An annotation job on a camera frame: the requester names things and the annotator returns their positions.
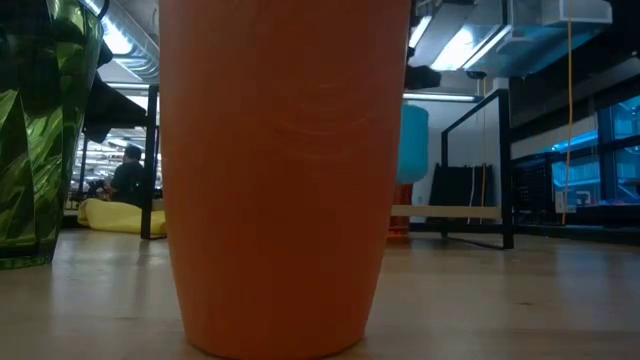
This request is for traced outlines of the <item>tall orange plastic cup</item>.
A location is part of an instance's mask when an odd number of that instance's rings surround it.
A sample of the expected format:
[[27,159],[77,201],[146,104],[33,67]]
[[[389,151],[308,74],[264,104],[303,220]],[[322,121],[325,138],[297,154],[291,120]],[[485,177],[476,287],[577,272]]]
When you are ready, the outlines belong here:
[[186,338],[234,359],[362,339],[394,197],[411,0],[159,0]]

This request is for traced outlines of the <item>green faceted translucent cup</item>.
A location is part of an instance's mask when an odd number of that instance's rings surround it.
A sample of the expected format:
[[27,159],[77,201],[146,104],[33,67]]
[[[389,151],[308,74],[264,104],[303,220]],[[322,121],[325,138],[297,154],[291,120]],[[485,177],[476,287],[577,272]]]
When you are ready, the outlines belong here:
[[80,0],[0,0],[0,271],[53,259],[102,38]]

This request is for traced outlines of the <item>black-framed wooden shelf rack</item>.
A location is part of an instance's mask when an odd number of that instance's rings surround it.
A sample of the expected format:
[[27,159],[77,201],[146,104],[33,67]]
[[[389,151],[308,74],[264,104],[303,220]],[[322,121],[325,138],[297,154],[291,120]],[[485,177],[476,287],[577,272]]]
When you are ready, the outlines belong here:
[[[358,89],[154,86],[161,100],[164,226],[174,250],[217,244],[265,251],[364,252],[385,244],[395,188],[401,94]],[[509,93],[499,107],[497,207],[407,206],[461,242],[498,233],[514,245]]]

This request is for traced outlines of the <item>red faceted translucent cup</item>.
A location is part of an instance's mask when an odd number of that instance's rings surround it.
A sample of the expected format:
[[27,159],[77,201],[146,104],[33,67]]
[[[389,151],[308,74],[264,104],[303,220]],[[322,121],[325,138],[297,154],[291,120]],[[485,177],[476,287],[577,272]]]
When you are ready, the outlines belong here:
[[412,193],[412,184],[396,186],[387,233],[389,243],[405,244],[409,242],[410,217],[403,212],[403,208],[412,205]]

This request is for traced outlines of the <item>light blue mug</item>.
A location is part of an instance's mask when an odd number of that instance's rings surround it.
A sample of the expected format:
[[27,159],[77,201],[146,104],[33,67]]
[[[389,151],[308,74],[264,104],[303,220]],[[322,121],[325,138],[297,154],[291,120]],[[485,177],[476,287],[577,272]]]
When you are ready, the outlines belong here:
[[428,172],[429,114],[418,106],[403,105],[396,183],[413,184]]

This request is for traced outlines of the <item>black floor panel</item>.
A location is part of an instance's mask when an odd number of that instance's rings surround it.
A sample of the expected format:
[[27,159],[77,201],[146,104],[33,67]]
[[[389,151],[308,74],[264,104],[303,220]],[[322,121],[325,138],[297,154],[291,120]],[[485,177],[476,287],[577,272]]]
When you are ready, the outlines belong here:
[[436,206],[495,206],[492,165],[443,167],[437,164],[429,198]]

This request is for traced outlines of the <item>ceiling strip light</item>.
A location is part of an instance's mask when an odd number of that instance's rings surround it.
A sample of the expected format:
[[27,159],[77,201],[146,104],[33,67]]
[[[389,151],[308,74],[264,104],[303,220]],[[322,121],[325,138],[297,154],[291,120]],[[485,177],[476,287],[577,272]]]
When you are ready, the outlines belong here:
[[445,94],[445,93],[422,93],[422,92],[405,92],[404,100],[411,101],[433,101],[433,102],[462,102],[476,103],[480,100],[474,95]]

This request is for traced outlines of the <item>person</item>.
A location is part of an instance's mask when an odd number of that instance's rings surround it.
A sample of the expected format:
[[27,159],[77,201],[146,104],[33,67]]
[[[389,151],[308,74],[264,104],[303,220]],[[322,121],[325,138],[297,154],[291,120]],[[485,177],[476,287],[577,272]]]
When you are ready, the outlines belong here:
[[125,148],[122,163],[115,169],[108,183],[108,199],[140,208],[142,206],[141,184],[144,179],[144,167],[140,163],[142,150],[134,145]]

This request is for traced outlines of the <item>yellow cloth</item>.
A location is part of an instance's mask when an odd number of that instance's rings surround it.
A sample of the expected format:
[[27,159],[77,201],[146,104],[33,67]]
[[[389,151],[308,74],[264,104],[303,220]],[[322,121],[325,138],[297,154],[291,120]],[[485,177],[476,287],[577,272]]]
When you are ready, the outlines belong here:
[[78,208],[79,225],[97,231],[142,234],[142,209],[120,202],[88,199]]

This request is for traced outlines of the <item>black crate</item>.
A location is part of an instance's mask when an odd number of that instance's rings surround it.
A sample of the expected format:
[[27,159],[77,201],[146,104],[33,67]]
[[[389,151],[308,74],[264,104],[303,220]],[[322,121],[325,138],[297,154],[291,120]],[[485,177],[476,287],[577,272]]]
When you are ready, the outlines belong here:
[[551,221],[556,212],[552,163],[549,156],[534,154],[512,161],[513,208],[519,221]]

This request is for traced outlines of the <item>rectangular metal ceiling duct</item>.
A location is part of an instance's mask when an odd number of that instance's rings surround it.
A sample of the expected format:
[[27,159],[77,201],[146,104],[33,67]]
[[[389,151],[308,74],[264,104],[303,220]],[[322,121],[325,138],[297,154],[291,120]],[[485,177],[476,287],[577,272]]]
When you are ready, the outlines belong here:
[[414,0],[408,64],[526,77],[612,24],[606,0]]

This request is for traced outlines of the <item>ribbed silver ceiling duct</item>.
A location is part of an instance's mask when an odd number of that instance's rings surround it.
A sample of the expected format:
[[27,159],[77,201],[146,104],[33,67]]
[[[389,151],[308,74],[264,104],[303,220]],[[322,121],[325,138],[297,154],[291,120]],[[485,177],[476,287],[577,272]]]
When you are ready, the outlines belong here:
[[109,3],[100,23],[103,41],[112,60],[143,83],[157,83],[160,62],[159,46],[125,9],[124,0],[79,0],[95,15]]

